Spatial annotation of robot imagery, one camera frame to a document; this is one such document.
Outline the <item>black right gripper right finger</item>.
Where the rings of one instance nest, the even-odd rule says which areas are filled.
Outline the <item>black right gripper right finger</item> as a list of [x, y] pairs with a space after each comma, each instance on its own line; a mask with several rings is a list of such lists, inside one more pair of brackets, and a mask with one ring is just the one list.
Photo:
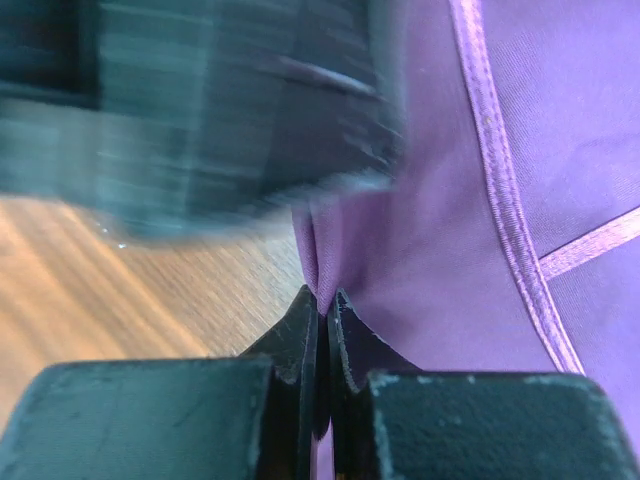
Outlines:
[[339, 479], [635, 479], [601, 388], [573, 374], [429, 372], [338, 292], [326, 319]]

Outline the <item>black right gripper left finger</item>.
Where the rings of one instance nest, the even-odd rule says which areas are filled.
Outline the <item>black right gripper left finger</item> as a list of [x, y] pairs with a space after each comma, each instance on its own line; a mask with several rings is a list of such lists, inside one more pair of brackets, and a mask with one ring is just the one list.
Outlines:
[[229, 358], [61, 363], [1, 438], [5, 479], [311, 479], [319, 315], [302, 288]]

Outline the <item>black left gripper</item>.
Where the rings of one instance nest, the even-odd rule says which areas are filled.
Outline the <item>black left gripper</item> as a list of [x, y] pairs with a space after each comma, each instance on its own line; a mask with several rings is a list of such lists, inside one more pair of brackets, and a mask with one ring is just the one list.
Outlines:
[[1, 191], [167, 242], [392, 184], [393, 1], [5, 1]]

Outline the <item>purple cloth napkin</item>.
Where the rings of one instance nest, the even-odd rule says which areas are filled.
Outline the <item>purple cloth napkin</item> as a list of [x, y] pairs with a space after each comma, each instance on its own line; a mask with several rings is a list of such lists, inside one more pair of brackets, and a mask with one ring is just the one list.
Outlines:
[[301, 209], [324, 319], [338, 292], [429, 372], [557, 373], [608, 397], [639, 464], [639, 5], [393, 1], [405, 125], [385, 190]]

